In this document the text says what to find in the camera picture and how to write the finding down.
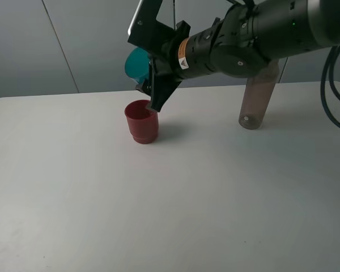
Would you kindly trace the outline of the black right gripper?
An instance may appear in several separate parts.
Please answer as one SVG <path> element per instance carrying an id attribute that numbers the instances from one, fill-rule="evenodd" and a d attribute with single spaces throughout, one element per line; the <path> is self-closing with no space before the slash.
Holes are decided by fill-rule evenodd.
<path id="1" fill-rule="evenodd" d="M 150 97 L 147 106 L 160 112 L 163 105 L 184 80 L 178 59 L 178 49 L 182 41 L 189 37 L 191 26 L 184 20 L 176 24 L 176 29 L 167 27 L 165 40 L 159 54 L 149 54 L 149 78 L 135 89 Z"/>

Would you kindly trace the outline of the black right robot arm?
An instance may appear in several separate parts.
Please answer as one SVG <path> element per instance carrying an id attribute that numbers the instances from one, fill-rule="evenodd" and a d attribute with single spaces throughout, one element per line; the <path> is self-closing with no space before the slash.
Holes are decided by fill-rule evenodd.
<path id="1" fill-rule="evenodd" d="M 148 76 L 136 88 L 156 112 L 183 80 L 250 78 L 272 60 L 340 44 L 340 1 L 233 1 L 223 19 L 195 35 L 186 22 L 159 22 L 161 4 L 140 1 L 128 31 L 129 43 L 149 56 Z"/>

